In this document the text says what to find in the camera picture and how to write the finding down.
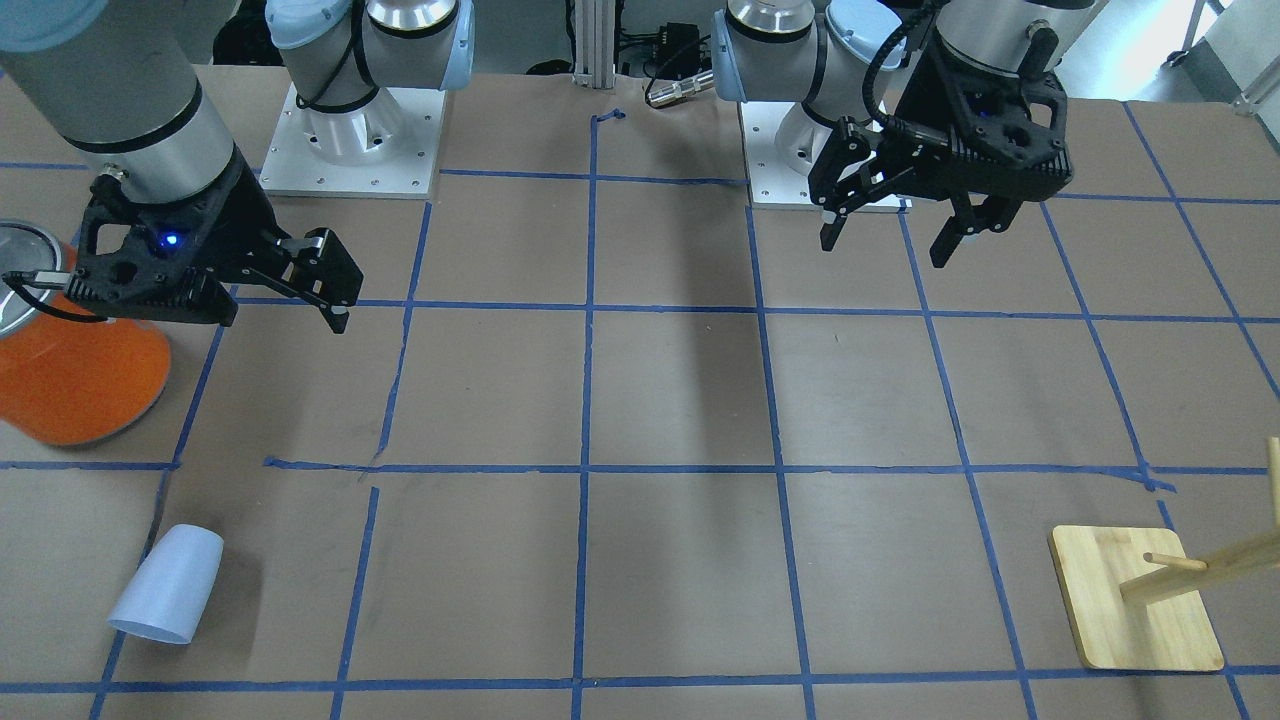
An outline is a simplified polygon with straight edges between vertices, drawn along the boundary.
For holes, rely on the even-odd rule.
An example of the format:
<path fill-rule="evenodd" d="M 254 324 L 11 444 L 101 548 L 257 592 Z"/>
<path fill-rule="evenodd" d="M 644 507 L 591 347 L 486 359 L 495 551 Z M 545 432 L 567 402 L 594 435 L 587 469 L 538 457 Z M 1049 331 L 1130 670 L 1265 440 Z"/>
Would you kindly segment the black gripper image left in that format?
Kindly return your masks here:
<path fill-rule="evenodd" d="M 241 155 L 205 190 L 165 204 L 129 200 L 120 172 L 91 187 L 65 296 L 100 316 L 230 325 L 227 283 L 316 307 L 343 334 L 364 273 L 329 228 L 289 237 Z"/>

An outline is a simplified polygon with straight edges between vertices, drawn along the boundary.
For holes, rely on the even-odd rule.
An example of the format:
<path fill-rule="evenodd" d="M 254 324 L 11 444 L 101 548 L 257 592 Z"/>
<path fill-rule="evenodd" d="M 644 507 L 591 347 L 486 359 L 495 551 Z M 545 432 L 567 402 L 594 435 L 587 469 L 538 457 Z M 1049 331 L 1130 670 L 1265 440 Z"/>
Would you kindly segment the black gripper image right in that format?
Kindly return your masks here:
<path fill-rule="evenodd" d="M 872 147 L 852 117 L 835 120 L 808 173 L 820 206 L 820 249 L 835 249 L 849 215 L 891 193 L 947 200 L 954 214 L 929 249 L 945 268 L 968 236 L 1005 232 L 1021 201 L 1055 196 L 1073 181 L 1068 150 L 1068 96 L 1053 73 L 1032 79 L 980 69 L 942 40 L 925 49 L 895 108 L 895 118 L 938 133 L 923 145 L 886 133 Z M 973 193 L 984 193 L 974 205 Z"/>

